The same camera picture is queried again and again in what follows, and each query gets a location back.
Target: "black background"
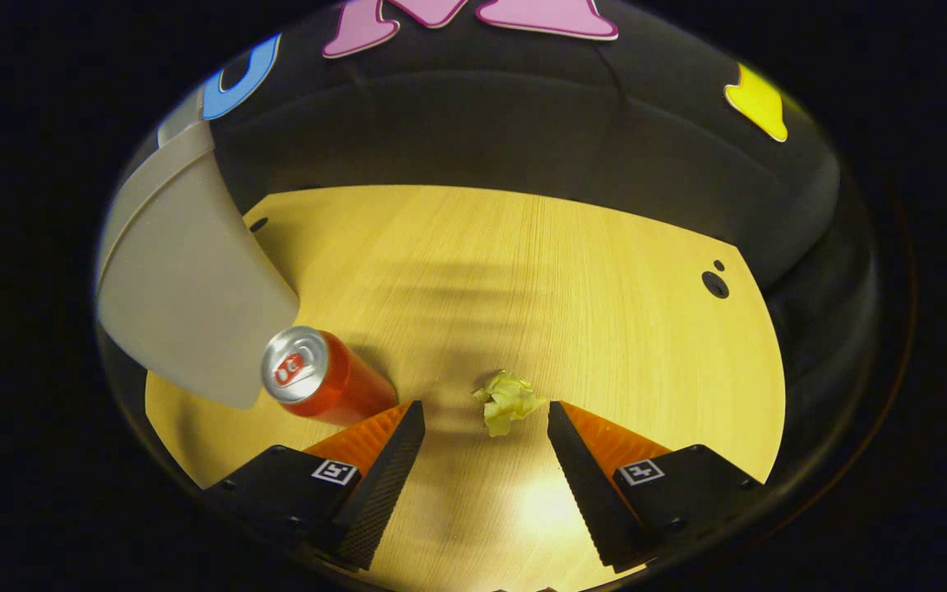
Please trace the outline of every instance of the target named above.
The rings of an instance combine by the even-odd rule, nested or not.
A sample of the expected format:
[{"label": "black background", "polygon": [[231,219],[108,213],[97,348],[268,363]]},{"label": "black background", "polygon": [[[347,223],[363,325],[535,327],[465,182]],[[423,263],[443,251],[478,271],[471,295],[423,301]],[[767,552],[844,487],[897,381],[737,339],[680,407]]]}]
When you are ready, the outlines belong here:
[{"label": "black background", "polygon": [[[947,590],[947,3],[771,4],[648,7],[768,72],[868,191],[897,192],[917,342],[849,475],[772,539],[674,587]],[[129,433],[100,374],[87,286],[104,199],[148,124],[311,8],[0,3],[0,589],[309,586],[200,510]]]}]

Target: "can lid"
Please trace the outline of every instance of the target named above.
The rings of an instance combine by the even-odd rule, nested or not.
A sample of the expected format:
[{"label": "can lid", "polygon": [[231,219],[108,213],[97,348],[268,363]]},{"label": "can lid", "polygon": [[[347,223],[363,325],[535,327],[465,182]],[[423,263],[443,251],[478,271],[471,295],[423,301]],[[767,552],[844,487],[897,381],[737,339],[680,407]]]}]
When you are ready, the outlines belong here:
[{"label": "can lid", "polygon": [[262,383],[283,404],[307,400],[327,375],[327,341],[311,326],[275,334],[262,354]]}]

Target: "pink sticker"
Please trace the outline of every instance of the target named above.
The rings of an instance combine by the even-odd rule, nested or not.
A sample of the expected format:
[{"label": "pink sticker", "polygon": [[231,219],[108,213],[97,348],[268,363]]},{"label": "pink sticker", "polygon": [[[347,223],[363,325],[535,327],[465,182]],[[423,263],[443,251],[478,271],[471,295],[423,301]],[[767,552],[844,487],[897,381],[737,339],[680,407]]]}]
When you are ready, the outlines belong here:
[{"label": "pink sticker", "polygon": [[440,29],[459,14],[466,0],[390,0],[390,4],[428,29]]},{"label": "pink sticker", "polygon": [[339,29],[322,55],[341,58],[384,44],[397,35],[401,23],[382,20],[382,0],[349,0],[342,5]]},{"label": "pink sticker", "polygon": [[495,0],[478,8],[477,17],[505,29],[600,41],[620,36],[619,27],[598,14],[594,0]]}]

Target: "wooden surface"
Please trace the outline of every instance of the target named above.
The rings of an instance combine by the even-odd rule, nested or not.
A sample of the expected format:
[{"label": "wooden surface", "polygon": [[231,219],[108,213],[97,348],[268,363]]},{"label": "wooden surface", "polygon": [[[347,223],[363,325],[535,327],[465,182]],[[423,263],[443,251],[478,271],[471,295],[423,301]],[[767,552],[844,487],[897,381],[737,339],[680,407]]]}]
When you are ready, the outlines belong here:
[{"label": "wooden surface", "polygon": [[[784,424],[773,325],[740,253],[631,214],[458,187],[268,196],[261,246],[301,299],[296,325],[338,335],[424,404],[426,437],[372,569],[397,590],[559,592],[602,567],[546,436],[546,407],[489,438],[470,393],[498,368],[677,449],[703,442],[766,480]],[[721,260],[724,272],[715,271]],[[720,299],[700,274],[715,271]],[[339,428],[263,391],[230,409],[148,375],[151,423],[210,486],[266,447]]]}]

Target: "soda can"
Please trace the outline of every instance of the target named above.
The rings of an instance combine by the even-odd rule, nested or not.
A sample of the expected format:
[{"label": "soda can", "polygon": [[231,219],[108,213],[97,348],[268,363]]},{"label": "soda can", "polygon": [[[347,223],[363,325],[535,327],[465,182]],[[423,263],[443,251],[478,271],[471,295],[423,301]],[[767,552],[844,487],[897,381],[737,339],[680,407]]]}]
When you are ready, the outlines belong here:
[{"label": "soda can", "polygon": [[350,426],[394,408],[397,390],[342,340],[311,326],[275,334],[262,357],[262,383],[287,411]]}]

